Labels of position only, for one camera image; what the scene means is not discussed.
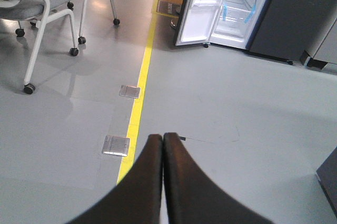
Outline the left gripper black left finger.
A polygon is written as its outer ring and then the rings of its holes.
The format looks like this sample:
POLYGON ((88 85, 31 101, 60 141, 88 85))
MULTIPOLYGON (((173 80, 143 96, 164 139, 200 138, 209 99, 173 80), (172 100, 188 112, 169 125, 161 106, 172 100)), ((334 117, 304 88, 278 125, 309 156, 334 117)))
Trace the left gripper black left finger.
POLYGON ((141 154, 116 187, 69 223, 159 223, 162 149, 162 136, 150 134, 141 154))

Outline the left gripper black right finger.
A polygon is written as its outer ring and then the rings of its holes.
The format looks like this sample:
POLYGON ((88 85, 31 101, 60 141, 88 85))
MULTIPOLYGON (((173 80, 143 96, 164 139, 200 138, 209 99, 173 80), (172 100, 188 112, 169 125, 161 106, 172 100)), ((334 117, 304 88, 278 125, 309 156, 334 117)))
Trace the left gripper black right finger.
POLYGON ((271 223, 217 186, 177 133, 164 134, 163 165, 170 223, 271 223))

